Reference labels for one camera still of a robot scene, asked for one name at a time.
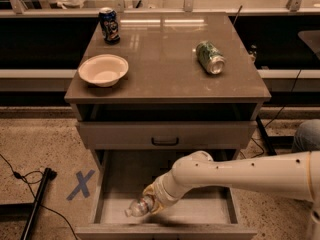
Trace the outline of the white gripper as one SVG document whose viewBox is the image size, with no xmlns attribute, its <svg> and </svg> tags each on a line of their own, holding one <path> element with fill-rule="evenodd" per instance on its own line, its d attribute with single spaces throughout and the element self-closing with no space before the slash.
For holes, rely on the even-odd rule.
<svg viewBox="0 0 320 240">
<path fill-rule="evenodd" d="M 187 188 L 176 182 L 171 172 L 156 178 L 153 184 L 148 185 L 142 192 L 143 196 L 155 196 L 156 202 L 151 214 L 161 212 L 165 207 L 176 204 L 185 194 Z"/>
</svg>

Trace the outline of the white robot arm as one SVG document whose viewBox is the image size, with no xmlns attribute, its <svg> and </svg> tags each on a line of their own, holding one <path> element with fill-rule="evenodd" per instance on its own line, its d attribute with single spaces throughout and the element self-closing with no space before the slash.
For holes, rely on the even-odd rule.
<svg viewBox="0 0 320 240">
<path fill-rule="evenodd" d="M 194 188 L 221 186 L 266 192 L 313 204 L 306 240 L 320 240 L 320 152 L 216 162 L 205 151 L 178 159 L 143 193 L 154 199 L 157 213 L 176 204 Z"/>
</svg>

